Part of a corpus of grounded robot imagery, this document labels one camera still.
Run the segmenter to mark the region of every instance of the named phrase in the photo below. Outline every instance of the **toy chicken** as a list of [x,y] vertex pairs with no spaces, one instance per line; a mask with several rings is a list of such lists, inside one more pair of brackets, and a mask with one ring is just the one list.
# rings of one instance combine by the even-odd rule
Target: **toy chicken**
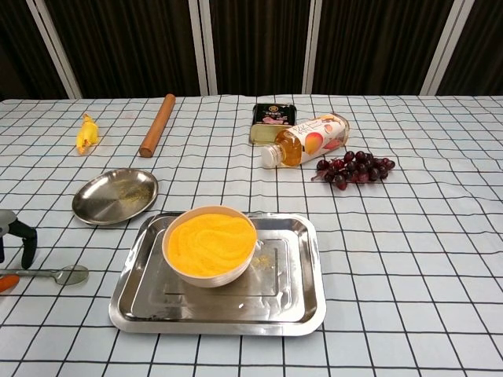
[[82,155],[88,147],[97,143],[97,124],[93,119],[84,114],[84,122],[77,134],[75,145],[77,150]]

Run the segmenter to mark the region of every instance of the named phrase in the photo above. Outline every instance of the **background curtain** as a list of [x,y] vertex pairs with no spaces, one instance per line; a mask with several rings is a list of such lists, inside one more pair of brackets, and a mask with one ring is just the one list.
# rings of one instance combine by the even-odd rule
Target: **background curtain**
[[477,0],[440,83],[438,95],[503,94],[503,1]]
[[419,94],[452,3],[323,1],[313,93]]
[[300,93],[309,0],[210,0],[220,94]]
[[68,98],[25,0],[0,0],[0,101]]
[[84,97],[200,94],[186,0],[46,0]]

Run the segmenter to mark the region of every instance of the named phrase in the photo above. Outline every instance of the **yellow powder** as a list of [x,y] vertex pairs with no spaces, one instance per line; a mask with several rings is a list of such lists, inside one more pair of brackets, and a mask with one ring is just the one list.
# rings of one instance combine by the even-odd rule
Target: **yellow powder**
[[171,232],[167,258],[179,271],[215,276],[235,269],[250,255],[257,233],[243,218],[202,214]]

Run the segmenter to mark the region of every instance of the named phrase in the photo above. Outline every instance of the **metal spoon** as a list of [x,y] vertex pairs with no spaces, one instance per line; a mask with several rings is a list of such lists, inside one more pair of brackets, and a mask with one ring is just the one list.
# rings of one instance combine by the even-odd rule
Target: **metal spoon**
[[0,269],[0,275],[52,277],[59,285],[73,285],[87,279],[89,270],[83,265],[67,265],[63,269]]

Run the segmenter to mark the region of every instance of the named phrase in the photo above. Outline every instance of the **rolling pin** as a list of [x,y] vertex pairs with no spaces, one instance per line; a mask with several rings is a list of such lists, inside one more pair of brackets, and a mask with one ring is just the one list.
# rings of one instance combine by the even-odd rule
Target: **rolling pin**
[[175,96],[173,94],[168,94],[160,105],[159,112],[157,112],[156,118],[150,126],[149,132],[146,134],[145,139],[140,146],[140,156],[150,158],[154,155],[157,144],[159,144],[160,136],[163,134],[164,128],[166,127],[167,120],[170,118],[171,112],[173,111]]

